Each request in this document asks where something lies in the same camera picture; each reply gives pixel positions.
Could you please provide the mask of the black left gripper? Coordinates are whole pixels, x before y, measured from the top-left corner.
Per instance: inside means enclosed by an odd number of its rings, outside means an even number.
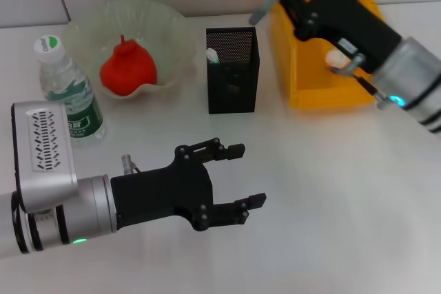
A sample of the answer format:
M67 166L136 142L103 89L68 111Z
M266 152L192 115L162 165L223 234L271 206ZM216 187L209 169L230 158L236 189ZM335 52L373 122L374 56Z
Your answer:
M261 208L267 196L259 193L231 203L214 204L213 187L204 163L242 158L244 144L225 146L219 138L181 145L171 164L160 169L113 177L117 228L179 216L195 231L243 225L249 211Z

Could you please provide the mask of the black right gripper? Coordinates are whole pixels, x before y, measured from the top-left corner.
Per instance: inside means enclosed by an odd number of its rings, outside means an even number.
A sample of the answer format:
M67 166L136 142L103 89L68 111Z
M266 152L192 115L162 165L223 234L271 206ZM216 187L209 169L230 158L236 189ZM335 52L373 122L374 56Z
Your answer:
M300 41L324 39L349 58L365 56L361 68L375 72L402 37L359 0L280 0Z

